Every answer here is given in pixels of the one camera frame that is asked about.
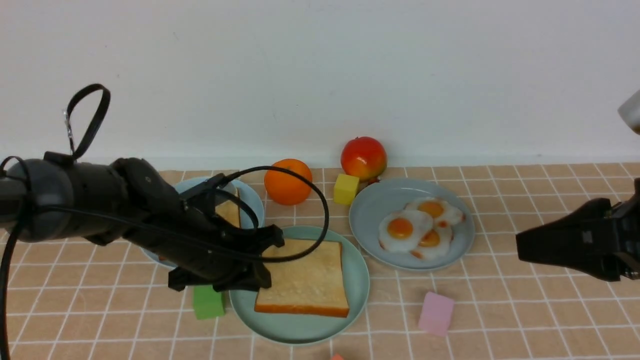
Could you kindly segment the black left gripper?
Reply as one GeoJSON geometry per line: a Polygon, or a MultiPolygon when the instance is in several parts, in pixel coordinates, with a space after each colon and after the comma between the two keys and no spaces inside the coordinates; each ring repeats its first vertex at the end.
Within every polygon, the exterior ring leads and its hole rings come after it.
{"type": "Polygon", "coordinates": [[[143,159],[119,158],[114,168],[126,190],[115,216],[121,235],[176,265],[167,276],[169,289],[210,286],[220,293],[272,287],[266,266],[247,258],[262,258],[269,248],[283,247],[284,233],[276,225],[234,227],[217,215],[215,207],[222,200],[215,200],[216,195],[246,209],[233,189],[226,190],[226,176],[216,175],[179,193],[143,159]]]}

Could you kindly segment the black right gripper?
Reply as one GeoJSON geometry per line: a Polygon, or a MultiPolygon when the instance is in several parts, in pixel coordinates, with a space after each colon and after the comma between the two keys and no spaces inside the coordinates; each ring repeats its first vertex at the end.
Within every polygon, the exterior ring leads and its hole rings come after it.
{"type": "Polygon", "coordinates": [[[638,280],[640,273],[640,179],[624,202],[593,198],[578,209],[515,236],[518,258],[531,264],[551,265],[615,282],[638,280]],[[613,229],[613,236],[588,226],[613,229]]]}

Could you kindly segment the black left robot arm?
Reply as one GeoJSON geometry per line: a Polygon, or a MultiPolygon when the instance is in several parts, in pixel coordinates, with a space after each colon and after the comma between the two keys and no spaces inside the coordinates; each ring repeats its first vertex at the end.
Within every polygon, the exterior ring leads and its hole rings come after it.
{"type": "Polygon", "coordinates": [[[222,174],[176,189],[149,162],[119,158],[110,165],[69,162],[51,153],[15,164],[1,180],[1,227],[12,229],[26,209],[19,239],[26,243],[82,237],[98,246],[128,240],[174,264],[167,286],[177,292],[209,285],[217,292],[258,292],[272,286],[260,256],[283,246],[274,225],[240,228],[222,217],[239,207],[236,186],[219,187],[222,174]]]}

